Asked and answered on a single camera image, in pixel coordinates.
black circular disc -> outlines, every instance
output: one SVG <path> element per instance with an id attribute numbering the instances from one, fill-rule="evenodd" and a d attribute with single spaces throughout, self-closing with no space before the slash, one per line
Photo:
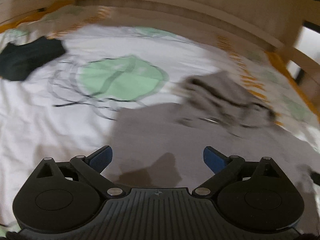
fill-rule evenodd
<path id="1" fill-rule="evenodd" d="M 13 212 L 22 228 L 58 233 L 88 222 L 100 204 L 99 194 L 89 185 L 52 176 L 23 187 L 13 201 Z"/>
<path id="2" fill-rule="evenodd" d="M 301 195 L 283 180 L 259 176 L 226 186 L 218 195 L 222 215 L 251 231 L 277 231 L 296 223 L 304 210 Z"/>
<path id="3" fill-rule="evenodd" d="M 281 197 L 278 193 L 269 189 L 254 189 L 244 195 L 246 203 L 256 209 L 271 210 L 281 204 Z"/>
<path id="4" fill-rule="evenodd" d="M 72 194 L 66 190 L 50 189 L 36 197 L 36 204 L 43 210 L 59 210 L 70 205 L 72 199 Z"/>

mint green pattern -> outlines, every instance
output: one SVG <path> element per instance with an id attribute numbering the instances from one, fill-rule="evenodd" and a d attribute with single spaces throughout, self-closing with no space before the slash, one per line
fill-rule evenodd
<path id="1" fill-rule="evenodd" d="M 261 58 L 261 56 L 260 56 L 257 52 L 255 52 L 255 51 L 249 51 L 249 50 L 247 50 L 245 57 L 246 57 L 248 60 L 257 62 L 257 63 L 259 63 L 259 64 L 262 63 L 262 58 Z"/>
<path id="2" fill-rule="evenodd" d="M 56 20 L 61 17 L 63 14 L 71 14 L 74 16 L 79 15 L 84 9 L 81 6 L 74 6 L 74 5 L 66 5 L 52 13 L 48 13 L 45 15 L 41 20 L 42 21 L 50 21 Z"/>
<path id="3" fill-rule="evenodd" d="M 290 98 L 282 95 L 283 101 L 287 106 L 287 109 L 290 111 L 291 116 L 297 121 L 305 121 L 309 116 L 309 111 L 302 105 L 294 102 Z"/>
<path id="4" fill-rule="evenodd" d="M 131 55 L 91 62 L 79 82 L 96 98 L 136 101 L 156 93 L 168 80 L 165 71 Z"/>
<path id="5" fill-rule="evenodd" d="M 11 232 L 18 232 L 20 231 L 20 227 L 18 225 L 18 223 L 10 226 L 10 227 L 3 227 L 3 226 L 0 226 L 0 237 L 3 236 L 5 237 L 5 233 L 7 231 L 11 231 Z"/>
<path id="6" fill-rule="evenodd" d="M 22 37 L 22 36 L 29 35 L 30 33 L 28 31 L 22 31 L 22 30 L 19 30 L 19 29 L 10 29 L 8 34 L 11 37 L 19 38 L 19 37 Z"/>
<path id="7" fill-rule="evenodd" d="M 270 71 L 264 71 L 263 73 L 262 73 L 262 76 L 265 78 L 265 79 L 267 79 L 268 81 L 271 81 L 271 82 L 273 82 L 273 83 L 279 83 L 279 81 L 278 81 L 278 78 L 276 77 L 276 75 L 274 74 L 274 73 L 272 73 L 272 72 L 270 72 Z"/>
<path id="8" fill-rule="evenodd" d="M 176 37 L 177 36 L 174 33 L 158 30 L 150 27 L 135 27 L 135 31 L 147 37 L 164 37 L 164 36 Z"/>

orange stripe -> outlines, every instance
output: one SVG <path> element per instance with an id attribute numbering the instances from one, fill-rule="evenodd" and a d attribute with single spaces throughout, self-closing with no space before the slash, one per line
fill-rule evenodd
<path id="1" fill-rule="evenodd" d="M 52 13 L 58 9 L 60 9 L 63 6 L 69 5 L 69 4 L 73 4 L 73 1 L 70 0 L 64 0 L 64 1 L 57 1 L 54 2 L 50 7 L 48 7 L 45 11 L 43 12 L 36 12 L 33 13 L 27 17 L 24 17 L 23 19 L 20 19 L 16 22 L 13 23 L 9 23 L 9 24 L 5 24 L 5 25 L 1 25 L 0 26 L 0 33 L 8 30 L 8 29 L 12 29 L 12 28 L 16 28 L 19 24 L 21 23 L 25 23 L 25 22 L 34 22 L 34 21 L 38 21 L 40 20 L 44 15 L 48 14 L 48 13 Z"/>
<path id="2" fill-rule="evenodd" d="M 266 104 L 271 104 L 271 102 L 269 100 L 266 100 L 266 99 L 261 99 L 263 102 L 265 102 Z"/>
<path id="3" fill-rule="evenodd" d="M 218 46 L 221 47 L 221 48 L 225 48 L 226 50 L 230 50 L 231 49 L 230 44 L 225 43 L 225 42 L 218 43 Z"/>
<path id="4" fill-rule="evenodd" d="M 219 42 L 220 42 L 220 44 L 230 46 L 229 42 L 226 42 L 226 41 L 219 41 Z"/>
<path id="5" fill-rule="evenodd" d="M 242 69 L 246 74 L 248 74 L 249 76 L 252 76 L 251 73 L 249 72 L 249 70 L 247 69 Z"/>
<path id="6" fill-rule="evenodd" d="M 220 36 L 220 35 L 218 35 L 217 38 L 220 39 L 220 40 L 226 40 L 226 41 L 228 41 L 228 38 L 223 37 L 223 36 Z"/>
<path id="7" fill-rule="evenodd" d="M 244 63 L 237 63 L 237 65 L 240 66 L 240 67 L 247 67 L 247 65 L 244 64 Z"/>
<path id="8" fill-rule="evenodd" d="M 258 92 L 256 92 L 256 91 L 249 90 L 249 89 L 248 89 L 248 91 L 249 91 L 251 94 L 253 94 L 253 95 L 257 96 L 257 97 L 260 97 L 260 98 L 263 98 L 263 99 L 267 100 L 267 97 L 266 97 L 265 95 L 262 95 L 262 94 L 260 94 L 260 93 L 258 93 Z"/>
<path id="9" fill-rule="evenodd" d="M 83 22 L 75 23 L 75 24 L 71 25 L 71 27 L 66 28 L 65 30 L 60 31 L 60 32 L 58 32 L 58 33 L 54 33 L 53 35 L 56 35 L 57 37 L 61 37 L 61 36 L 63 36 L 63 35 L 66 35 L 66 34 L 68 34 L 68 33 L 70 33 L 70 32 L 76 31 L 76 30 L 78 30 L 78 29 L 86 26 L 88 23 L 96 23 L 96 22 L 98 22 L 98 21 L 100 21 L 100 20 L 102 20 L 102 19 L 104 19 L 104 18 L 105 18 L 105 17 L 102 16 L 102 15 L 100 15 L 100 16 L 92 16 L 92 17 L 90 17 L 90 18 L 88 18 L 88 19 L 85 19 Z"/>
<path id="10" fill-rule="evenodd" d="M 289 81 L 290 85 L 293 87 L 293 89 L 298 93 L 298 95 L 301 97 L 301 99 L 306 103 L 308 108 L 318 117 L 318 122 L 320 122 L 320 113 L 316 109 L 316 107 L 309 101 L 307 96 L 302 92 L 300 87 L 296 84 L 290 73 L 288 72 L 287 68 L 285 67 L 281 57 L 274 53 L 274 52 L 265 52 L 269 58 L 269 61 L 271 65 L 278 70 L 282 75 L 284 75 L 287 80 Z"/>
<path id="11" fill-rule="evenodd" d="M 250 80 L 242 80 L 243 83 L 247 83 L 247 84 L 258 84 L 258 85 L 261 85 L 261 86 L 264 86 L 264 84 L 262 83 L 256 83 L 256 82 L 253 82 L 253 81 L 250 81 Z"/>
<path id="12" fill-rule="evenodd" d="M 236 54 L 236 53 L 235 53 L 235 52 L 233 52 L 233 51 L 230 51 L 230 52 L 229 52 L 229 55 L 230 55 L 230 56 L 236 56 L 236 57 L 238 57 L 238 56 L 239 56 L 239 54 Z"/>
<path id="13" fill-rule="evenodd" d="M 263 88 L 263 85 L 259 85 L 259 84 L 244 84 L 244 86 L 246 87 L 255 87 L 255 88 L 259 88 L 263 91 L 266 91 L 264 88 Z"/>
<path id="14" fill-rule="evenodd" d="M 242 60 L 236 57 L 231 57 L 232 60 L 236 62 L 236 64 L 243 64 Z"/>
<path id="15" fill-rule="evenodd" d="M 280 126 L 284 126 L 283 123 L 281 123 L 279 121 L 275 121 L 275 124 L 280 125 Z"/>
<path id="16" fill-rule="evenodd" d="M 246 78 L 246 79 L 250 79 L 250 80 L 257 80 L 256 78 L 254 77 L 248 77 L 248 76 L 243 76 L 243 75 L 240 75 L 241 78 Z"/>

wooden bed frame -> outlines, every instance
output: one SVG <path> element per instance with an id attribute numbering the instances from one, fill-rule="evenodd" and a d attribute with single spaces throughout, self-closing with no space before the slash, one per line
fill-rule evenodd
<path id="1" fill-rule="evenodd" d="M 0 0 L 0 25 L 46 8 L 57 0 Z M 320 65 L 293 46 L 303 25 L 320 25 L 320 1 L 314 0 L 74 0 L 78 5 L 107 5 L 147 19 L 166 19 L 191 28 L 221 29 L 277 52 L 284 64 L 294 61 L 306 73 L 301 89 L 320 109 Z"/>

white wall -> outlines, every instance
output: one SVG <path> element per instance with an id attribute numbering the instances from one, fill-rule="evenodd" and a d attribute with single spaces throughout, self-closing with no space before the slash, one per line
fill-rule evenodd
<path id="1" fill-rule="evenodd" d="M 303 27 L 299 34 L 299 38 L 297 39 L 295 48 L 320 64 L 320 33 Z M 290 61 L 287 65 L 287 69 L 291 76 L 296 78 L 300 67 Z"/>

